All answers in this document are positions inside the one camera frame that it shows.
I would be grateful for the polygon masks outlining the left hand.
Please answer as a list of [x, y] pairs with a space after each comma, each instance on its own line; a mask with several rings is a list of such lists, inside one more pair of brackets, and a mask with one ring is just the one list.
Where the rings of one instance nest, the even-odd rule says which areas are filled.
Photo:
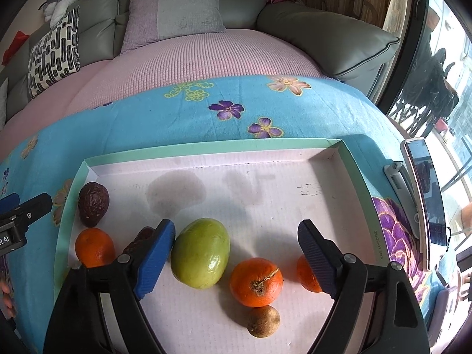
[[1, 311], [4, 316], [9, 320], [10, 318], [15, 318], [17, 315], [17, 310], [14, 305], [14, 300], [12, 298], [12, 290], [4, 279], [0, 280], [1, 287]]

